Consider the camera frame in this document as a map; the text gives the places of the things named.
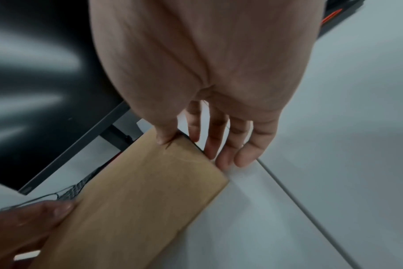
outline white table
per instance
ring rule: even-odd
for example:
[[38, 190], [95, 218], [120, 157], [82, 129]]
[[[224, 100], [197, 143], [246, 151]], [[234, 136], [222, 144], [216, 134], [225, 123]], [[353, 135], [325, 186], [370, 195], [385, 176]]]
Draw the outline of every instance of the white table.
[[403, 0], [317, 41], [260, 160], [360, 267], [403, 268]]
[[[201, 148], [208, 124], [204, 104]], [[144, 120], [138, 126], [143, 132], [150, 128]], [[179, 127], [188, 133], [183, 115]], [[155, 268], [350, 268], [258, 162], [247, 169], [234, 168], [227, 176], [228, 186]]]

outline brown envelope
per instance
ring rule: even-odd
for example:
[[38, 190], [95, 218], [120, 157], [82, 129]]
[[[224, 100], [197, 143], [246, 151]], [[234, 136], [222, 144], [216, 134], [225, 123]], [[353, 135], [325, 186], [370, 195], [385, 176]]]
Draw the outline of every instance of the brown envelope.
[[100, 172], [31, 269], [146, 268], [226, 186], [183, 135], [158, 146], [152, 129]]

